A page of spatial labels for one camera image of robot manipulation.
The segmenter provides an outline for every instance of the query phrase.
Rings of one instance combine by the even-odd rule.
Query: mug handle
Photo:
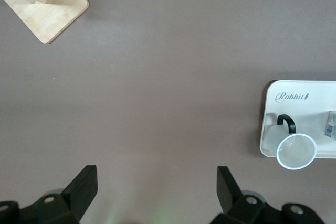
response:
[[[284,124],[283,120],[285,120],[288,124],[288,133],[289,134],[296,133],[296,127],[295,127],[295,123],[294,123],[293,119],[289,115],[286,115],[286,114],[279,115],[277,124],[278,125],[283,125]]]

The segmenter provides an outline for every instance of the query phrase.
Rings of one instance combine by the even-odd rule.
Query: wooden base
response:
[[[48,0],[47,4],[26,0],[4,0],[33,34],[50,43],[88,7],[87,0]]]

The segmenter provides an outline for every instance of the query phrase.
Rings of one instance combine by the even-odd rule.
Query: screw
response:
[[[9,208],[9,205],[4,205],[0,207],[0,212],[6,211]]]
[[[44,203],[50,203],[50,202],[53,202],[54,201],[54,197],[48,197],[48,198],[45,198],[44,199]]]
[[[258,203],[258,201],[254,198],[254,197],[247,197],[246,198],[246,201],[249,203],[249,204],[252,204],[252,205],[255,205],[256,203]]]
[[[292,210],[293,213],[298,214],[298,215],[303,214],[302,208],[296,205],[291,206],[290,210]]]

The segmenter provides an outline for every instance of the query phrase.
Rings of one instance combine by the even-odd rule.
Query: table surface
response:
[[[336,160],[259,150],[273,80],[336,80],[336,0],[89,0],[42,44],[0,0],[0,200],[25,207],[85,165],[81,223],[209,223],[217,166],[273,207],[336,222]]]

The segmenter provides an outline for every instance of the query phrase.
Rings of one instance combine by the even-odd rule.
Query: white tray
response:
[[[278,115],[287,114],[293,118],[296,127],[315,140],[316,158],[336,158],[336,140],[324,135],[330,111],[336,111],[336,81],[275,81],[266,94],[261,152],[274,157],[264,145],[263,137],[272,125],[277,124]]]

